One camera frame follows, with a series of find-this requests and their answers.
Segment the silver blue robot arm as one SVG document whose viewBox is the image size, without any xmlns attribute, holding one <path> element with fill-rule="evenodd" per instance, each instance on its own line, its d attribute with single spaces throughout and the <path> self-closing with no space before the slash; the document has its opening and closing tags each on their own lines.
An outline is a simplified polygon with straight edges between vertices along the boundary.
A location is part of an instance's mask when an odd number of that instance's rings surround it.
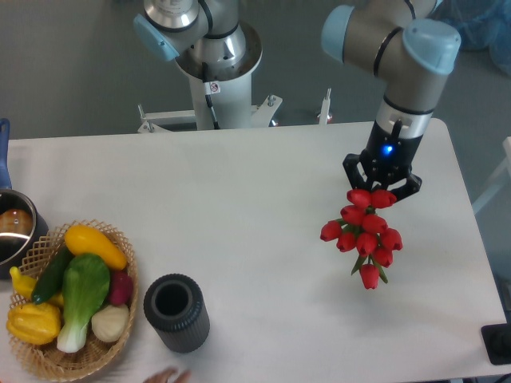
<svg viewBox="0 0 511 383">
<path fill-rule="evenodd" d="M 262 46 L 236 1 L 146 1 L 133 21 L 138 38 L 188 77 L 200 130 L 269 125 L 279 101 L 252 104 L 252 73 Z M 430 18 L 436 1 L 371 1 L 338 6 L 321 33 L 323 51 L 386 82 L 366 147 L 343 168 L 353 188 L 386 189 L 397 199 L 417 193 L 412 161 L 454 69 L 461 38 Z"/>
</svg>

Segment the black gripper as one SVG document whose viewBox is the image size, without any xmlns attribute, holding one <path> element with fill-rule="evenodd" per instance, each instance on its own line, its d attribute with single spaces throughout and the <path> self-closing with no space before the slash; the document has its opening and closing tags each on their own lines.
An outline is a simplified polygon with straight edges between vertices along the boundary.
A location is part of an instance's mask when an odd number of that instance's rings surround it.
<svg viewBox="0 0 511 383">
<path fill-rule="evenodd" d="M 402 119 L 390 124 L 390 132 L 374 123 L 361 154 L 350 153 L 343 160 L 353 189 L 388 190 L 397 202 L 420 191 L 422 179 L 412 172 L 412 161 L 422 138 L 401 137 L 404 132 Z"/>
</svg>

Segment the person's hand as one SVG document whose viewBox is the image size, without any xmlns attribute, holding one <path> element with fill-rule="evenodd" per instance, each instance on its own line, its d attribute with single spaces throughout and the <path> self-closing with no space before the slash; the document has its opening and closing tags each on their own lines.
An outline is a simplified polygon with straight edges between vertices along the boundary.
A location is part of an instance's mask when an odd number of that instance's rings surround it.
<svg viewBox="0 0 511 383">
<path fill-rule="evenodd" d="M 191 371 L 180 372 L 178 369 L 170 367 L 158 373 L 153 374 L 143 380 L 144 383 L 188 383 L 191 377 Z"/>
</svg>

